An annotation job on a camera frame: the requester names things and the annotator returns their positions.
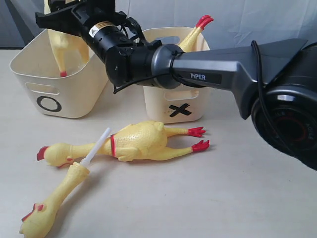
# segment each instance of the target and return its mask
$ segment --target white table surface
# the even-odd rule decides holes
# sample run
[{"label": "white table surface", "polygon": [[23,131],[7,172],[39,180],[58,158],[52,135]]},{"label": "white table surface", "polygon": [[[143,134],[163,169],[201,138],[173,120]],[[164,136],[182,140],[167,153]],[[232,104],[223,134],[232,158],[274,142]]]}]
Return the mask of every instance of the white table surface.
[{"label": "white table surface", "polygon": [[[0,51],[0,237],[19,238],[21,218],[62,181],[36,154],[57,142],[95,142],[147,120],[141,86],[112,94],[107,85],[81,119],[39,113],[9,69],[18,53]],[[317,173],[267,145],[240,118],[230,92],[214,90],[196,122],[213,150],[167,162],[96,157],[91,174],[63,203],[48,238],[315,238]],[[173,146],[199,138],[182,136]]]}]

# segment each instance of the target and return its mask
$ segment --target o symbol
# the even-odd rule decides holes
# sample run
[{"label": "o symbol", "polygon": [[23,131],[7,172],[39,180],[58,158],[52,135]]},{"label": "o symbol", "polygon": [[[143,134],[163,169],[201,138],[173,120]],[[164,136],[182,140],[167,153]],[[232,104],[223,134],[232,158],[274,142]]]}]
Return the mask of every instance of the o symbol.
[{"label": "o symbol", "polygon": [[[56,103],[57,108],[56,109],[49,109],[49,108],[44,107],[42,105],[42,100],[44,98],[53,100]],[[40,108],[43,108],[46,111],[54,112],[54,113],[58,113],[59,111],[61,111],[61,104],[54,98],[51,98],[51,97],[48,97],[48,96],[40,96],[40,97],[37,98],[36,102],[37,102],[37,104],[39,105]]]}]

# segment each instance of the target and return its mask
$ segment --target white stick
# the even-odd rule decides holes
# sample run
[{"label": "white stick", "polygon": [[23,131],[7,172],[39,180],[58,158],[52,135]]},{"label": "white stick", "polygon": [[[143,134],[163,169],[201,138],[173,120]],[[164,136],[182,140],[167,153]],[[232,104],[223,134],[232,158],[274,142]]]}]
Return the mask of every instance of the white stick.
[{"label": "white stick", "polygon": [[89,165],[90,161],[93,159],[95,154],[98,152],[100,147],[104,144],[105,140],[108,138],[109,134],[111,132],[110,128],[107,128],[102,136],[99,138],[99,140],[96,142],[95,146],[92,148],[92,150],[88,153],[88,155],[81,161],[81,165],[87,166]]}]

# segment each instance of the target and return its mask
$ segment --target black cross mark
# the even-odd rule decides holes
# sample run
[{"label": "black cross mark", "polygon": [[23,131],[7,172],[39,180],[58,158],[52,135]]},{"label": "black cross mark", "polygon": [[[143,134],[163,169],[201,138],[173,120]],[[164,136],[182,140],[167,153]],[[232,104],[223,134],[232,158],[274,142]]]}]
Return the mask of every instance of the black cross mark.
[{"label": "black cross mark", "polygon": [[181,107],[177,107],[174,105],[170,105],[169,108],[175,110],[171,115],[169,115],[171,118],[173,118],[174,116],[176,116],[177,114],[181,113],[184,114],[186,116],[189,116],[191,114],[190,111],[186,110],[185,108],[189,107],[190,105],[185,103],[183,104]]}]

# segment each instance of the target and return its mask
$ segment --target yellow sticker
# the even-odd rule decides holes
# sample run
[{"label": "yellow sticker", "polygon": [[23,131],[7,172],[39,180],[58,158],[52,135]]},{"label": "yellow sticker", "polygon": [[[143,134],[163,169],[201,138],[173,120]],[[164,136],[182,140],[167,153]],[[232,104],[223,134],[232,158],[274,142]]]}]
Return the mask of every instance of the yellow sticker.
[{"label": "yellow sticker", "polygon": [[101,29],[107,27],[107,26],[114,26],[111,22],[109,21],[102,21],[102,22],[98,22],[96,25],[94,25],[90,31],[89,31],[89,35],[91,37],[94,37],[96,35],[96,33],[98,31],[100,31]]}]

